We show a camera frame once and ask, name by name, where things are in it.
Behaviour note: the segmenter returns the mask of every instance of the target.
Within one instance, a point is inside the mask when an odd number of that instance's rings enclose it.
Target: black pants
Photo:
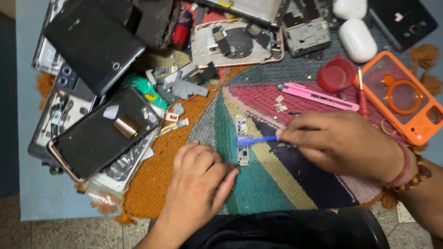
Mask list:
[[[299,210],[217,215],[182,248],[388,249],[389,245],[369,210],[344,208],[338,214]]]

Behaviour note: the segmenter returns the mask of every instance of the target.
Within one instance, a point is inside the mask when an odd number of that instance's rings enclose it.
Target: circuit board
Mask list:
[[[248,132],[248,126],[246,125],[246,119],[243,115],[235,116],[235,126],[237,137],[246,136]],[[237,147],[237,158],[239,166],[249,165],[249,148],[248,146]]]

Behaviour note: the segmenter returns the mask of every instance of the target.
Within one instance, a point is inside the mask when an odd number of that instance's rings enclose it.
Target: orange phone case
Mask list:
[[[423,145],[443,126],[443,107],[392,53],[384,51],[377,54],[361,69],[361,73],[367,99],[408,143]],[[415,104],[409,110],[390,108],[393,88],[402,84],[415,91]],[[358,76],[355,86],[360,88]],[[431,109],[436,113],[434,121],[427,117]]]

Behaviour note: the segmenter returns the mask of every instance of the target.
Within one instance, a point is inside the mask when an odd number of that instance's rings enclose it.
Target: blue brush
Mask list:
[[[277,141],[277,136],[241,136],[237,138],[237,146],[250,146],[256,143],[263,143],[269,141]]]

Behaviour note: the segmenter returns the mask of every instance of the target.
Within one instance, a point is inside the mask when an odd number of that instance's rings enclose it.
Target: right hand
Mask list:
[[[308,160],[337,175],[389,183],[404,165],[400,146],[353,111],[304,113],[279,138],[297,145]]]

